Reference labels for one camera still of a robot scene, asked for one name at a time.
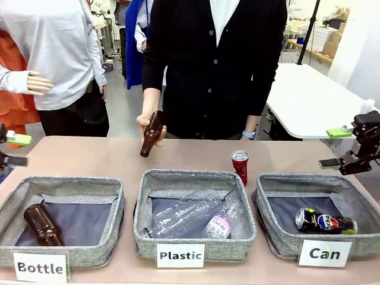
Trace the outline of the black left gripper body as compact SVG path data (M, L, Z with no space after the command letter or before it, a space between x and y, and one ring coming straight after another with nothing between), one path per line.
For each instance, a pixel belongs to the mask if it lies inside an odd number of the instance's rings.
M4 124L1 124L0 133L1 133L1 144L2 144L2 143L5 143L7 140L7 137L6 137L7 130L6 130ZM6 159L7 159L7 155L5 153L1 152L1 157L0 157L1 178L3 178L5 176L5 174L3 174L3 172L7 166L7 163L5 162Z

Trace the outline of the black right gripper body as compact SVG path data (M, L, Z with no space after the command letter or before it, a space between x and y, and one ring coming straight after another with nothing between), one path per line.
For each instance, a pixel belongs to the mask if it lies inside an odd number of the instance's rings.
M359 159L372 161L379 158L379 112L371 111L354 117L353 135L356 137L351 147Z

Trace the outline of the person right hand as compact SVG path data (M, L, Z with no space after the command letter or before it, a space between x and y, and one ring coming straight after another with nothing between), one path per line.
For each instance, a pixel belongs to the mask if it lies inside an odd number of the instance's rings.
M142 142L144 142L144 132L145 132L146 127L150 124L150 118L152 114L153 114L152 110L146 110L146 111L143 111L142 114L140 114L136 118L136 122L140 126ZM161 147L163 145L163 139L166 136L166 132L167 132L167 126L163 125L160 138L155 143L156 147Z

